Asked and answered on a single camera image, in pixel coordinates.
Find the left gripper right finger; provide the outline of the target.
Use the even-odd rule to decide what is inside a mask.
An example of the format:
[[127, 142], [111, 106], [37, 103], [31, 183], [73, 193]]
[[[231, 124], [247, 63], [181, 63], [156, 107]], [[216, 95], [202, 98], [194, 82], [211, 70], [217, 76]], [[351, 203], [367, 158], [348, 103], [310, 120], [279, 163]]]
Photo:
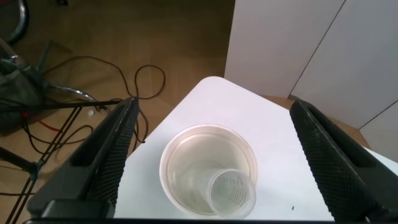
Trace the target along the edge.
[[393, 171], [310, 103], [296, 99], [290, 117], [335, 221], [397, 221], [397, 175]]

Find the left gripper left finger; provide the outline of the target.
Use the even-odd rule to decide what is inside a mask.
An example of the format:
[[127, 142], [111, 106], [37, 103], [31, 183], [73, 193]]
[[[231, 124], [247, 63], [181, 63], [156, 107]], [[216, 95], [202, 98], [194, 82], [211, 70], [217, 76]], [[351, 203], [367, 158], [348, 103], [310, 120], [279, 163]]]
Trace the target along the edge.
[[137, 99], [121, 101], [29, 200], [31, 216], [112, 217], [138, 112]]

